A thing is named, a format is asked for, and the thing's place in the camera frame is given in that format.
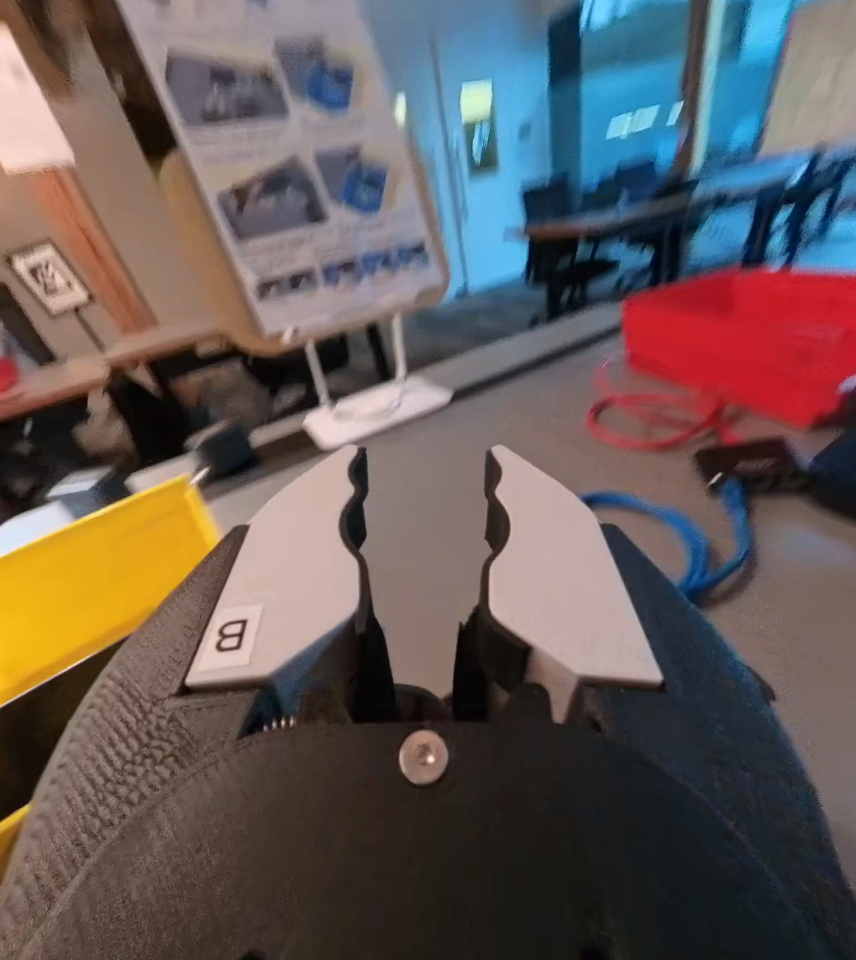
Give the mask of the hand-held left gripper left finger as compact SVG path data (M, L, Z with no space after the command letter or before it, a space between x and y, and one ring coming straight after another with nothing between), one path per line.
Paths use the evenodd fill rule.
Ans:
M359 549L345 523L365 451L347 445L254 515L185 676L187 690L288 679L361 604Z

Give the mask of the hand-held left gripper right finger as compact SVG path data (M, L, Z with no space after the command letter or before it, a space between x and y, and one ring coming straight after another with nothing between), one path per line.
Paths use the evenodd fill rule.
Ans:
M602 525L577 494L505 445L485 453L480 655L505 694L533 685L569 721L585 688L662 690L664 677Z

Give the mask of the yellow plastic bin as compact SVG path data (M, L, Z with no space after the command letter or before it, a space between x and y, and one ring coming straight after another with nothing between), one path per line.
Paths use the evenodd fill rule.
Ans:
M221 534L186 477L134 493L50 532L0 530L0 706L122 642ZM0 879L30 801L0 822Z

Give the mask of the black ethernet hub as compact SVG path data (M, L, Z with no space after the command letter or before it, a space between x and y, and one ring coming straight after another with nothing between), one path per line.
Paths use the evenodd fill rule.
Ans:
M694 453L693 461L705 486L715 495L730 487L748 495L788 494L808 484L806 467L783 438L703 447Z

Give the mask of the black power brick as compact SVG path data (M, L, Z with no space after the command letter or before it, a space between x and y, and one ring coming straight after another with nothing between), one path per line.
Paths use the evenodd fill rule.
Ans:
M190 434L184 450L194 456L196 471L207 481L240 474L257 462L249 433L231 420L212 423Z

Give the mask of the long wooden table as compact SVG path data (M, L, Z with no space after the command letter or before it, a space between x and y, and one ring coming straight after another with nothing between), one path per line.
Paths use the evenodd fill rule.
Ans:
M107 389L113 373L147 366L197 347L224 347L226 334L211 326L159 326L125 334L106 352L42 366L0 393L0 424L65 402L85 401Z

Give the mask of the red plastic bin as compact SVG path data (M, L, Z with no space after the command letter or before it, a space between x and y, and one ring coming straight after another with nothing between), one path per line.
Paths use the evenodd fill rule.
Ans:
M622 331L638 373L817 428L856 376L856 274L705 273L624 300Z

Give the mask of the black bin divider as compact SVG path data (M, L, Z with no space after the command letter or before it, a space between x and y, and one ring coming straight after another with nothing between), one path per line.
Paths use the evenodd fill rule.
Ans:
M122 644L0 705L0 822L31 800L69 720Z

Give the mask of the small framed marker sign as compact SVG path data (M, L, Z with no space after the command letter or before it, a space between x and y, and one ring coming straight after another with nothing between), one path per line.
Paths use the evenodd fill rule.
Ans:
M51 318L92 306L94 295L51 239L4 255L4 262Z

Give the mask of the wooden-backed instruction board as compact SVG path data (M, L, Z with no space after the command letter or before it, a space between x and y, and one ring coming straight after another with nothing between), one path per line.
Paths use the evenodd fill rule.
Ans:
M358 2L119 2L256 330L446 292L444 244Z

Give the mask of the white paper sign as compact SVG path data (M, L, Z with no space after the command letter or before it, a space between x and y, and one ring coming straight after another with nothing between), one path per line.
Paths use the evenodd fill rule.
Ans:
M0 165L10 176L71 168L76 158L24 54L0 26Z

